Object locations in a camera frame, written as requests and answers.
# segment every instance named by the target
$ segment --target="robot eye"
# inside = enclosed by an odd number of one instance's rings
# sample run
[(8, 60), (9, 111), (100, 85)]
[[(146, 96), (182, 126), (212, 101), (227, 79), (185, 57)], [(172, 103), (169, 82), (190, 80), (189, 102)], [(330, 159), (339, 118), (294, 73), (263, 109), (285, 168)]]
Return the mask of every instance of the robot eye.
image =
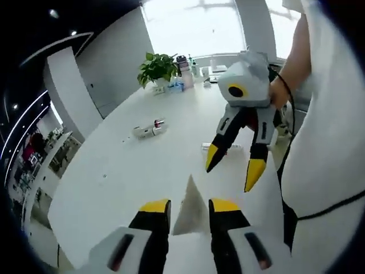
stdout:
[(244, 92), (238, 87), (229, 87), (228, 91), (233, 97), (238, 97), (239, 98), (239, 97), (242, 97), (244, 95)]

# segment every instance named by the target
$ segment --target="bright window light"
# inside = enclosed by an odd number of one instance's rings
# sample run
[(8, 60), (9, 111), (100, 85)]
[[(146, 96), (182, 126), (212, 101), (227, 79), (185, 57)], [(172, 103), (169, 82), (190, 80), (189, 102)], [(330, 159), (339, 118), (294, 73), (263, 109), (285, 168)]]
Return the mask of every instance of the bright window light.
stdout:
[(62, 121), (61, 117), (59, 116), (59, 114), (58, 114), (58, 112), (57, 112), (57, 110), (55, 108), (55, 105), (53, 104), (52, 101), (51, 101), (51, 109), (52, 109), (53, 113), (55, 114), (56, 119), (59, 122), (59, 124), (62, 125), (63, 124), (63, 121)]
[(273, 24), (276, 55), (286, 59), (293, 43), (293, 35), (301, 14), (282, 6), (282, 0), (266, 0)]
[(9, 161), (9, 165), (7, 166), (7, 170), (6, 170), (6, 174), (5, 174), (5, 181), (4, 181), (4, 186), (6, 185), (6, 179), (7, 179), (7, 174), (9, 173), (9, 170), (11, 170), (11, 168), (10, 168), (10, 166), (11, 166), (11, 162), (13, 161), (13, 158), (14, 158), (14, 156), (15, 156), (15, 153), (16, 153), (16, 151), (17, 151), (17, 149), (18, 149), (18, 147), (19, 147), (19, 145), (21, 144), (21, 142), (22, 142), (22, 140), (23, 140), (23, 138), (24, 138), (24, 136), (27, 134), (29, 134), (29, 133), (27, 133), (27, 131), (31, 128), (31, 126), (37, 121), (37, 119), (42, 115), (42, 113), (44, 113), (45, 111), (46, 111), (46, 109), (48, 109), (48, 106), (47, 107), (45, 107), (44, 108), (44, 110), (42, 110), (41, 112), (40, 112), (40, 114), (38, 114), (38, 116), (33, 120), (33, 122), (31, 122), (31, 124), (28, 126), (28, 128), (27, 128), (27, 130), (24, 132), (24, 134), (23, 134), (23, 136), (21, 137), (21, 139), (19, 140), (19, 142), (18, 142), (18, 144), (17, 144), (17, 146), (16, 146), (16, 148), (14, 149), (14, 152), (13, 152), (13, 155), (11, 156), (11, 158), (10, 158), (10, 161)]
[(24, 117), (24, 115), (26, 115), (26, 113), (28, 112), (28, 110), (35, 104), (35, 102), (38, 101), (47, 92), (48, 92), (48, 90), (46, 90), (44, 93), (40, 94), (40, 96), (38, 96), (38, 98), (36, 98), (36, 100), (34, 100), (34, 102), (32, 102), (32, 104), (30, 104), (28, 106), (28, 108), (23, 112), (22, 116), (17, 120), (17, 122), (15, 123), (14, 127), (11, 129), (9, 135), (6, 138), (6, 141), (5, 141), (4, 146), (2, 148), (2, 151), (1, 151), (0, 159), (2, 159), (2, 155), (4, 154), (4, 150), (5, 150), (5, 147), (7, 145), (7, 142), (9, 141), (9, 139), (11, 137), (11, 134), (13, 134), (13, 132), (14, 132), (15, 128), (17, 127), (17, 125), (19, 124), (19, 122), (22, 120), (22, 118)]
[(143, 13), (155, 53), (201, 57), (246, 49), (234, 0), (150, 0)]

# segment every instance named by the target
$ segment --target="white pillar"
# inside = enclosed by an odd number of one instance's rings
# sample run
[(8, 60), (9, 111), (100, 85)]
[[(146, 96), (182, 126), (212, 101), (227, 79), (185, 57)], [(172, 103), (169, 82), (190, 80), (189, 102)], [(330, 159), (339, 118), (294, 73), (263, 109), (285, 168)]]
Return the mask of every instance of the white pillar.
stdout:
[(72, 47), (47, 58), (43, 77), (63, 124), (83, 142), (103, 119), (82, 80)]
[(273, 24), (265, 0), (236, 0), (244, 28), (246, 45), (254, 51), (267, 53), (275, 62), (276, 46)]
[(49, 108), (47, 114), (36, 124), (36, 127), (43, 135), (43, 138), (47, 139), (49, 133), (55, 128), (60, 128), (61, 124), (58, 122), (53, 109)]

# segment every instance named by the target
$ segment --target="human arm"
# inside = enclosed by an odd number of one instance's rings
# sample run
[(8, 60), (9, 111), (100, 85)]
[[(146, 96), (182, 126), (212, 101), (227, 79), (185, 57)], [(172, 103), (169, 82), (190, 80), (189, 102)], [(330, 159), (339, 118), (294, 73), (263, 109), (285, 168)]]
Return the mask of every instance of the human arm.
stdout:
[[(302, 14), (295, 28), (293, 45), (280, 71), (291, 92), (294, 92), (311, 73), (308, 22)], [(289, 95), (283, 82), (275, 78), (270, 84), (270, 96), (276, 108), (280, 109), (288, 101)]]

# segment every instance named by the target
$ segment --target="white costume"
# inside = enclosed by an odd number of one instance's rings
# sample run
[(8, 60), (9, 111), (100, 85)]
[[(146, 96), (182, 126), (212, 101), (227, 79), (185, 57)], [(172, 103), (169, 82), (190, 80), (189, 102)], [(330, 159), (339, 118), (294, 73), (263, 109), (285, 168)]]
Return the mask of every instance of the white costume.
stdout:
[[(302, 217), (365, 190), (365, 86), (355, 55), (317, 0), (283, 6), (307, 16), (315, 87), (282, 175), (284, 201)], [(364, 206), (362, 197), (299, 221), (293, 256), (325, 271), (352, 239)]]

